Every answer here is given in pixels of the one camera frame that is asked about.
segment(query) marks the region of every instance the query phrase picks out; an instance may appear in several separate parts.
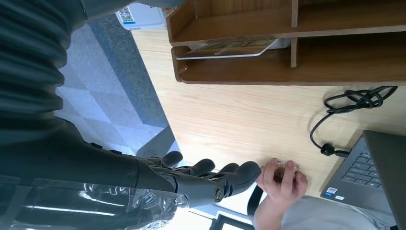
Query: tiled floor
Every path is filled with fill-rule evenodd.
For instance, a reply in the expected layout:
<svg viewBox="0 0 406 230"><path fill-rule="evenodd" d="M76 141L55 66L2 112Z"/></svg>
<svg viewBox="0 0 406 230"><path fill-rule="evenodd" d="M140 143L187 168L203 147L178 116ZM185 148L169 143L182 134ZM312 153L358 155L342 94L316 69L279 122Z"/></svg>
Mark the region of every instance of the tiled floor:
<svg viewBox="0 0 406 230"><path fill-rule="evenodd" d="M60 70L65 85L57 89L64 108L55 114L73 122L85 141L135 155L168 123L130 32L114 20L106 17L73 34L68 64ZM122 55L131 58L114 50L123 47L111 44L112 34L121 36L128 50Z"/></svg>

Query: qr code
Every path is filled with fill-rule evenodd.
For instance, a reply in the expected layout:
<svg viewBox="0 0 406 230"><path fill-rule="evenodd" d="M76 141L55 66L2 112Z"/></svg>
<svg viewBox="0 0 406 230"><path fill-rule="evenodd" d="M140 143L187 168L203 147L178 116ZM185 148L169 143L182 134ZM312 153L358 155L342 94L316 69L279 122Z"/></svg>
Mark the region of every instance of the qr code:
<svg viewBox="0 0 406 230"><path fill-rule="evenodd" d="M125 22L133 22L134 18L130 12L130 9L127 7L123 8L122 10L120 10L118 12L118 14L121 17L121 20L125 23Z"/></svg>
<svg viewBox="0 0 406 230"><path fill-rule="evenodd" d="M327 192L328 192L328 193L332 193L332 194L336 193L336 191L337 191L337 189L336 189L336 188L332 188L332 187L329 187L329 188L327 189Z"/></svg>

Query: gray fabric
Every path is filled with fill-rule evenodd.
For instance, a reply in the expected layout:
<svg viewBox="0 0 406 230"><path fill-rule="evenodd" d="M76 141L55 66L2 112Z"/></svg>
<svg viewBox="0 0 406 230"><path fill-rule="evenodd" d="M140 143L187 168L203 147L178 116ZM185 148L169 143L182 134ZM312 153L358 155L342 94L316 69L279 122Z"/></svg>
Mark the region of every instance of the gray fabric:
<svg viewBox="0 0 406 230"><path fill-rule="evenodd" d="M305 196L283 216L283 230L385 230L392 216Z"/></svg>

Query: black laptop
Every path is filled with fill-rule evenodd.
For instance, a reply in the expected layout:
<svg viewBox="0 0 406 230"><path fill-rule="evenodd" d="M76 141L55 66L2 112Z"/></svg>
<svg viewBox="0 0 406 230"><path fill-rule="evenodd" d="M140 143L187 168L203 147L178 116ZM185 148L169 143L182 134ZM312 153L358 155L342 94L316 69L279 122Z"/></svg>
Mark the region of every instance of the black laptop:
<svg viewBox="0 0 406 230"><path fill-rule="evenodd" d="M365 130L321 197L393 214L406 230L406 137Z"/></svg>

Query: black power cable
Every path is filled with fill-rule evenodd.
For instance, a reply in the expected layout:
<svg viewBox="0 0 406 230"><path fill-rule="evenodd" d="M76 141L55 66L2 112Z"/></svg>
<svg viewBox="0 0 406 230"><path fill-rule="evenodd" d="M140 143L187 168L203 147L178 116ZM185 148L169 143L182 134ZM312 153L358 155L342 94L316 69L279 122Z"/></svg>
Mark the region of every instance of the black power cable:
<svg viewBox="0 0 406 230"><path fill-rule="evenodd" d="M384 90L389 90L385 95L381 95L381 92ZM377 108L382 106L383 101L390 97L397 89L397 86L381 86L373 90L346 90L344 91L343 94L329 97L324 100L324 106L327 107L327 115L324 116L310 131L310 140L313 142L313 144L320 149L320 152L326 156L331 156L333 154L339 156L339 157L347 157L349 155L349 152L347 151L342 151L342 150L335 150L334 146L326 143L323 146L318 145L315 140L313 139L313 134L316 131L316 129L323 123L325 120L327 120L329 117L331 117L334 114L345 114L352 112L354 110L358 109L372 109L372 108ZM355 102L355 104L351 105L346 105L343 107L333 107L331 106L328 102L333 101L335 99L347 97L351 101Z"/></svg>

